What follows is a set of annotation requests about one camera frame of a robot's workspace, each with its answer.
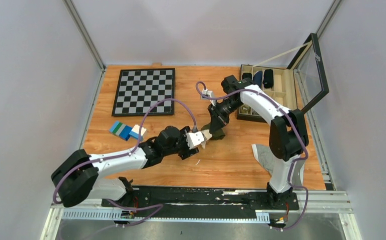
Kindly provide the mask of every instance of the white block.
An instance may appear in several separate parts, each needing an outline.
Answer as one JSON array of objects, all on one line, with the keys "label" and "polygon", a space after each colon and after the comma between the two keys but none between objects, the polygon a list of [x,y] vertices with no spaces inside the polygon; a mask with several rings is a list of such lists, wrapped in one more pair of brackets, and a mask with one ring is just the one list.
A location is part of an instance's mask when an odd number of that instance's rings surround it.
[{"label": "white block", "polygon": [[199,144],[205,141],[201,131],[187,133],[187,143],[190,149],[197,147]]},{"label": "white block", "polygon": [[138,124],[135,124],[131,131],[135,132],[138,135],[141,135],[142,137],[144,137],[147,133],[147,129],[144,127],[141,128],[141,133],[140,133],[140,126]]}]

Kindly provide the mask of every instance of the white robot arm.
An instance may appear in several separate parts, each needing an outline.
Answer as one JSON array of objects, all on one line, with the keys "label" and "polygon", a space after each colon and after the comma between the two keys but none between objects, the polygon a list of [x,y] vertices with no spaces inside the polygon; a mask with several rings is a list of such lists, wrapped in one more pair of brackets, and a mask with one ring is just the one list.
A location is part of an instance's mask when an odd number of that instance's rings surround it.
[{"label": "white robot arm", "polygon": [[[142,142],[138,147],[107,154],[88,155],[83,149],[75,151],[52,174],[51,179],[58,189],[65,207],[73,207],[85,199],[119,200],[131,184],[124,177],[105,179],[104,177],[132,169],[144,169],[159,164],[163,157],[178,154],[186,159],[199,152],[197,146],[205,141],[202,132],[191,132],[186,126],[178,130],[168,126],[159,133]],[[85,163],[67,178],[64,176],[75,166]]]},{"label": "white robot arm", "polygon": [[[307,146],[309,140],[303,112],[297,109],[290,110],[273,101],[249,78],[237,81],[232,75],[226,77],[221,85],[229,97],[224,98],[220,103],[215,102],[216,98],[211,99],[213,102],[208,107],[211,115],[209,132],[212,134],[226,126],[229,123],[229,115],[243,104],[250,106],[262,116],[270,124],[269,146],[277,158],[267,190],[271,193],[271,204],[274,207],[284,204],[292,191],[288,181],[290,166],[295,159],[300,157],[303,149],[293,130],[288,130],[288,127],[291,126],[282,112],[288,113],[302,142]],[[303,165],[298,165],[298,167],[300,174],[303,172]]]}]

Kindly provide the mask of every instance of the metal frame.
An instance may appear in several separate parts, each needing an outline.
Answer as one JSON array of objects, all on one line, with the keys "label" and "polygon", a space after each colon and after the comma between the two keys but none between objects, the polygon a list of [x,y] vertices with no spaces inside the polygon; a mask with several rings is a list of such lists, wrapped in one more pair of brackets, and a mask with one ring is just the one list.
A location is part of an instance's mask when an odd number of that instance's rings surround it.
[{"label": "metal frame", "polygon": [[330,8],[328,9],[327,13],[324,16],[324,19],[322,20],[321,24],[318,27],[318,30],[316,31],[316,34],[320,38],[322,34],[324,33],[325,28],[327,27],[328,23],[333,18],[334,14],[336,13],[337,9],[340,7],[340,4],[343,2],[343,0],[334,0],[331,3]]},{"label": "metal frame", "polygon": [[[98,94],[100,92],[100,88],[101,88],[101,85],[102,85],[102,82],[104,79],[105,66],[104,66],[103,61],[101,60],[101,58],[97,52],[97,49],[94,47],[94,44],[91,41],[91,38],[89,37],[80,17],[75,9],[74,4],[72,3],[71,0],[63,0],[63,2],[67,6],[68,11],[70,12],[72,18],[74,19],[74,22],[76,23],[79,31],[81,32],[88,48],[90,49],[91,53],[93,54],[93,56],[95,58],[98,66],[100,67],[100,69],[102,69],[102,75],[101,75],[100,81],[98,83],[96,94],[95,94],[95,97],[94,97],[94,100],[93,100],[93,103],[91,106],[89,119],[87,121],[86,128],[85,128],[84,134],[82,136],[82,139],[80,141],[81,142],[80,146],[82,146],[82,144],[84,143],[86,132],[88,130],[88,126],[89,126],[90,121],[91,121],[94,106],[95,106],[95,103],[97,101],[97,97],[98,97]],[[328,10],[327,14],[324,17],[324,20],[321,22],[321,24],[319,26],[318,31],[316,32],[319,37],[321,37],[321,35],[323,34],[327,24],[331,20],[332,16],[334,15],[336,10],[338,9],[341,2],[342,2],[342,0],[334,0],[333,1],[332,5],[330,6],[330,9]],[[307,90],[304,87],[303,82],[301,80],[299,81],[298,86],[299,86],[299,89],[301,91],[302,100],[309,102]],[[307,112],[307,117],[309,119],[309,123],[310,123],[309,125],[310,125],[311,133],[312,133],[312,136],[314,139],[314,144],[316,144],[316,152],[318,155],[318,160],[320,161],[324,182],[325,183],[331,183],[331,179],[329,177],[327,160],[326,160],[326,157],[324,154],[324,144],[321,142],[321,138],[319,137],[318,123],[317,123],[316,119],[314,118],[314,113],[313,113],[312,109]],[[237,190],[237,191],[257,191],[257,192],[262,191],[262,192],[264,192],[266,190],[264,190],[264,189],[262,189],[262,190],[261,189],[258,189],[258,190],[244,189],[243,190],[242,189],[242,190]],[[304,199],[305,199],[305,191],[295,191],[295,193],[297,194],[299,205],[301,207],[303,207]],[[66,215],[64,216],[65,213],[67,213],[67,216],[70,216],[69,213],[71,211],[73,211],[73,212],[76,212],[76,211],[82,212],[83,211],[83,212],[88,212],[88,213],[95,213],[95,215],[93,214],[92,215],[93,217],[92,218],[90,217],[90,219],[98,219],[98,218],[94,218],[94,216],[96,216],[96,217],[97,216],[103,216],[103,215],[100,215],[99,213],[106,213],[109,211],[116,211],[116,210],[119,212],[121,211],[119,208],[115,208],[115,207],[102,207],[101,201],[99,199],[98,200],[88,199],[88,200],[85,200],[84,202],[82,202],[81,204],[79,204],[75,207],[72,207],[72,208],[64,208],[61,205],[52,205],[50,208],[49,215],[47,217],[47,221],[46,221],[46,224],[44,226],[44,229],[43,229],[43,232],[42,232],[40,239],[42,239],[42,240],[54,240],[56,238],[56,235],[57,235],[57,232],[59,229],[59,225],[60,225],[60,221],[62,218],[64,218],[64,219],[66,218]],[[259,216],[261,216],[261,215],[265,216],[266,213],[270,214],[270,213],[279,213],[279,212],[283,212],[283,211],[281,211],[281,210],[280,211],[279,210],[258,211],[256,220],[251,220],[251,222],[255,223],[256,221],[262,220],[262,219],[258,219]],[[356,220],[355,220],[349,199],[347,197],[347,193],[345,191],[327,191],[327,190],[322,190],[322,191],[321,190],[316,190],[316,191],[311,190],[311,191],[309,191],[309,201],[308,201],[308,206],[307,206],[306,212],[307,213],[316,213],[316,214],[337,213],[337,214],[339,214],[340,220],[342,222],[343,231],[344,231],[344,234],[346,236],[346,239],[347,240],[351,240],[351,239],[352,240],[357,240],[357,239],[360,240],[361,239],[360,232],[359,232],[359,229],[357,227]],[[222,221],[222,222],[225,222],[225,220],[218,220],[218,219],[214,219],[214,220],[213,219],[208,219],[208,220],[202,219],[201,220],[201,219],[192,219],[192,218],[190,218],[190,219],[150,219],[150,221],[159,221],[159,222],[162,222],[162,221],[170,221],[170,222],[173,222],[173,221],[175,221],[175,222],[178,222],[178,221],[184,221],[184,222]]]},{"label": "metal frame", "polygon": [[68,9],[69,14],[71,15],[74,23],[76,24],[76,27],[78,28],[80,34],[82,35],[82,38],[84,39],[85,44],[87,45],[88,49],[93,55],[94,60],[96,61],[99,68],[103,71],[106,68],[106,66],[103,63],[103,60],[101,59],[97,48],[94,46],[94,43],[91,40],[91,37],[88,34],[87,29],[85,28],[85,25],[82,22],[81,17],[79,16],[78,11],[75,8],[74,3],[72,2],[72,0],[63,0],[63,3]]},{"label": "metal frame", "polygon": [[62,220],[64,209],[51,208],[46,223],[41,233],[41,240],[55,240],[59,231],[60,221]]}]

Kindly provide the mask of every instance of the black and white checkered board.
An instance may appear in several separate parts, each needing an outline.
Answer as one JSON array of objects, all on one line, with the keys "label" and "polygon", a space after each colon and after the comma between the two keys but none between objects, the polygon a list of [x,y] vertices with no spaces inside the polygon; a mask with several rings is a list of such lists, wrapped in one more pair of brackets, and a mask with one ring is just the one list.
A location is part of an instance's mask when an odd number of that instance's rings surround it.
[{"label": "black and white checkered board", "polygon": [[[121,70],[112,116],[143,116],[150,106],[174,96],[174,68]],[[173,114],[173,101],[165,101],[149,113],[149,115]]]}]

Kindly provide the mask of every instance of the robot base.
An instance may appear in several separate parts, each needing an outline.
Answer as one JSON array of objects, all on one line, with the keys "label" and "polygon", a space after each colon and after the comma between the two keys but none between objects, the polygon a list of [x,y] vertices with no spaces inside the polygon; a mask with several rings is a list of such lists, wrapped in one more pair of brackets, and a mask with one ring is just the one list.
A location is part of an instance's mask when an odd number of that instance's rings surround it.
[{"label": "robot base", "polygon": [[[252,219],[256,210],[299,210],[295,193],[289,193],[283,204],[271,206],[270,193],[262,190],[243,190],[231,188],[195,188],[170,186],[133,186],[133,191],[116,201],[125,207],[147,207],[164,204],[153,217],[156,218],[221,218]],[[107,200],[103,207],[113,207]],[[139,211],[136,217],[145,217],[154,209]]]}]

